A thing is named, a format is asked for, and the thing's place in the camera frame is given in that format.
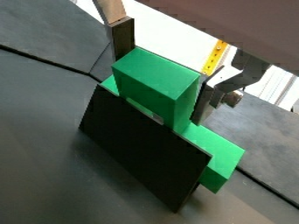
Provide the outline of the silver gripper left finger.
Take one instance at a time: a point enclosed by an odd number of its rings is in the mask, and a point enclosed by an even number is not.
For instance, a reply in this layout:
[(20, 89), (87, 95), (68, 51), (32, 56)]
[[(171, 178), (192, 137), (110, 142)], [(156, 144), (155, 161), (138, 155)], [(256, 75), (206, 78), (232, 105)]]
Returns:
[(122, 59), (136, 47), (135, 20), (127, 15), (122, 0), (92, 0), (107, 29), (114, 60)]

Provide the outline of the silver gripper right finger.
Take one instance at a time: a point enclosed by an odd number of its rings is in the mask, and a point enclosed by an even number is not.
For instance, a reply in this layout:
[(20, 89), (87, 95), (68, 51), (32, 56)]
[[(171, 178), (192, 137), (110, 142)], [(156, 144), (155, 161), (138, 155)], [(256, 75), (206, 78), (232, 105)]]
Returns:
[(271, 64), (238, 49), (231, 65), (238, 74), (224, 78), (227, 68), (222, 66), (200, 85), (200, 92), (191, 113), (191, 122), (200, 125), (222, 103), (235, 107), (243, 94), (235, 91), (260, 81)]

